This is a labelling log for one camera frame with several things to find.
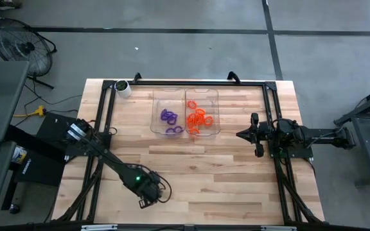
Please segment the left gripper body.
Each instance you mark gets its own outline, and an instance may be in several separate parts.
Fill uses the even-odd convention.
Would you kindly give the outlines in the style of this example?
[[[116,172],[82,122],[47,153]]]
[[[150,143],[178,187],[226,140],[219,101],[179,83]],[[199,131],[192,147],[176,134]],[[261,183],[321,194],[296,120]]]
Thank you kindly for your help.
[[[130,188],[145,203],[156,203],[162,196],[162,189],[159,187],[160,183],[160,176],[155,171],[146,172],[138,169]]]

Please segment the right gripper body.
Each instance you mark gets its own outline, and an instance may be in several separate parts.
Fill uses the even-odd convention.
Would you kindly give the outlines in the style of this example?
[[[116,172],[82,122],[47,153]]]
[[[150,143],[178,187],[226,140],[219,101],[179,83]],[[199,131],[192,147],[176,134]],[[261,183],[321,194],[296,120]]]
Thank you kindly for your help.
[[[274,127],[267,121],[259,123],[259,140],[260,142],[268,142],[270,146],[274,145]]]

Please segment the clear plastic bin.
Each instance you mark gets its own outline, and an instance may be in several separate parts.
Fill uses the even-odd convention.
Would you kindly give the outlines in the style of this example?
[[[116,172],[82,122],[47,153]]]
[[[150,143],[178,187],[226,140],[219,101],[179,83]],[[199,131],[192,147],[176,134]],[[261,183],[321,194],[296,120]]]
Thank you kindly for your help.
[[[194,128],[198,128],[200,130],[200,134],[196,134],[193,136],[199,137],[209,137],[212,135],[216,135],[220,133],[220,113],[219,113],[219,105],[218,105],[218,91],[216,89],[188,89],[185,91],[186,97],[186,131],[190,134],[189,128],[187,127],[187,117],[190,113],[195,113],[195,109],[190,109],[188,107],[187,102],[189,100],[193,100],[197,103],[197,108],[203,108],[206,111],[206,116],[212,116],[215,120],[211,126],[206,126],[204,123],[194,126]]]
[[[161,111],[167,109],[177,114],[175,125],[160,119]],[[157,135],[165,137],[180,137],[185,131],[185,91],[181,88],[156,88],[153,90],[152,120],[150,130]],[[181,126],[181,133],[165,134],[167,128]]]

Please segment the white potted plant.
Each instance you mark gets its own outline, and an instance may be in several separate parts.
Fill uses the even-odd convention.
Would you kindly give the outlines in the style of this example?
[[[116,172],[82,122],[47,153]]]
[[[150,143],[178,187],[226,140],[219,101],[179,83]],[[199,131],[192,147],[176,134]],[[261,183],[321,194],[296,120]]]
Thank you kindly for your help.
[[[126,80],[118,80],[114,84],[114,88],[121,98],[128,98],[132,93],[132,89]]]

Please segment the black box with lettering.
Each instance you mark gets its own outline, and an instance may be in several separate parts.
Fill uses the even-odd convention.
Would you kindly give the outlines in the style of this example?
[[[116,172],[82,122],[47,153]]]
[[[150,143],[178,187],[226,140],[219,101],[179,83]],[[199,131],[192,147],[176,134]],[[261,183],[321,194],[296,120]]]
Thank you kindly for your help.
[[[15,175],[15,181],[57,187],[61,183],[65,164],[64,160],[54,160],[34,151],[27,151]]]

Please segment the black equipment case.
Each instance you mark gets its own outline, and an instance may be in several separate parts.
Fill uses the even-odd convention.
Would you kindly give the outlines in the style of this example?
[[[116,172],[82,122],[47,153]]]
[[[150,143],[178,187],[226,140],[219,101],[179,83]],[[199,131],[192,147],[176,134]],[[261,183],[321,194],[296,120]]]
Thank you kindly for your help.
[[[68,117],[55,113],[46,114],[36,137],[42,139],[48,144],[55,146],[61,151],[66,150],[66,132],[69,125],[74,123],[76,118]]]

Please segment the printed can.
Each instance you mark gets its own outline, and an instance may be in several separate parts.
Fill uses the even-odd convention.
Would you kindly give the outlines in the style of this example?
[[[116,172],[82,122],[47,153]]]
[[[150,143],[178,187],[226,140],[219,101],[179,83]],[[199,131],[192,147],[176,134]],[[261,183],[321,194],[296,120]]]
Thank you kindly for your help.
[[[11,162],[14,164],[21,164],[27,155],[27,150],[21,146],[16,146],[12,155]]]

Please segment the yellow power plug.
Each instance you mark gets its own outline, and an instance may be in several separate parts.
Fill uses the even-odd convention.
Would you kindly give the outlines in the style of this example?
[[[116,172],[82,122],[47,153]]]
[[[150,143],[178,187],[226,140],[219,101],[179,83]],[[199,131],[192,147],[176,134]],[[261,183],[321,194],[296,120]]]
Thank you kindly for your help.
[[[38,108],[31,113],[26,113],[26,114],[14,114],[13,117],[30,117],[30,116],[45,116],[47,113],[47,110],[42,106],[38,106]]]

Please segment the black floor fan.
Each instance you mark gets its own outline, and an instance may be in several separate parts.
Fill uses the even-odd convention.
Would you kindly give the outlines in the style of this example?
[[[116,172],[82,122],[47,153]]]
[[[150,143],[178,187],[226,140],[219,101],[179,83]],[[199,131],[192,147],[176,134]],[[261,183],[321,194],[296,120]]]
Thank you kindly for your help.
[[[27,61],[27,78],[49,89],[54,86],[39,78],[51,70],[56,52],[55,43],[30,25],[16,19],[0,19],[0,57],[4,61]]]

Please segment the silver aluminium rail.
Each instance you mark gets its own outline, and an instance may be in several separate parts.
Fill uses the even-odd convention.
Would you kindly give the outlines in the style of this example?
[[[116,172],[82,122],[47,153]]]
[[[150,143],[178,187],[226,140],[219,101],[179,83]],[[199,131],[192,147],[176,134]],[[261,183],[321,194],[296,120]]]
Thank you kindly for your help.
[[[296,227],[289,227],[289,226],[261,226],[261,231],[297,231]]]
[[[117,224],[83,225],[80,231],[116,231]]]

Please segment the black aluminium rig frame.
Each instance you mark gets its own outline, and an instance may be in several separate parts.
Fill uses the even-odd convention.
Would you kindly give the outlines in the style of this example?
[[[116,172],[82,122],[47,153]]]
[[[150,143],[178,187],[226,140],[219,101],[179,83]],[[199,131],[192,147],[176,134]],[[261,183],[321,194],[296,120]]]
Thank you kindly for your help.
[[[250,114],[274,116],[268,87],[248,80],[139,80],[129,98],[109,101],[103,80],[88,79],[78,116],[98,118],[98,105],[112,107],[110,125],[117,129],[110,149],[127,162],[157,171],[172,185],[170,200],[141,209],[110,168],[103,170],[95,223],[149,224],[153,228],[179,225],[280,225],[283,223],[274,161],[258,158],[254,147],[236,133],[250,124]],[[156,88],[216,89],[220,133],[209,137],[184,134],[164,137],[150,130]]]

